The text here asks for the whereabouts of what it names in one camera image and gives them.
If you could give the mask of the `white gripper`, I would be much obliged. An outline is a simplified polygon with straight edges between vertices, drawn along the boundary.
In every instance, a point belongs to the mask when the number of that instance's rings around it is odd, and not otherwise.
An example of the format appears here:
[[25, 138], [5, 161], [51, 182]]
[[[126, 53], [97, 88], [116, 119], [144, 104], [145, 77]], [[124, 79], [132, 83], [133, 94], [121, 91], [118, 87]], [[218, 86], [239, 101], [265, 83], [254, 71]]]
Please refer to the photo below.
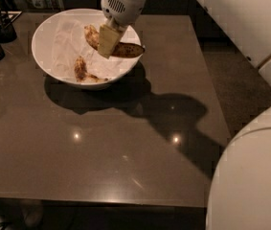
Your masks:
[[109, 58], [121, 41], [126, 27], [141, 14], [146, 0], [101, 0], [104, 16], [115, 22], [100, 25], [98, 53]]

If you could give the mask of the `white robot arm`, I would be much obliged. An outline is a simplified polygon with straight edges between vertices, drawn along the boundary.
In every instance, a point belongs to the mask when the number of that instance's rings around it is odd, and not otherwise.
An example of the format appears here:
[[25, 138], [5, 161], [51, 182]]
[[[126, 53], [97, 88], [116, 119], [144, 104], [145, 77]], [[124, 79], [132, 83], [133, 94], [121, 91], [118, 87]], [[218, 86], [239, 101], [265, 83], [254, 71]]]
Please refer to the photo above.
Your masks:
[[[104, 15], [129, 25], [142, 0], [102, 0]], [[175, 0], [154, 0], [157, 8]], [[271, 89], [271, 0], [195, 0]], [[250, 115], [221, 156], [199, 230], [271, 230], [271, 99], [233, 96], [230, 106]], [[170, 230], [197, 230], [189, 224]]]

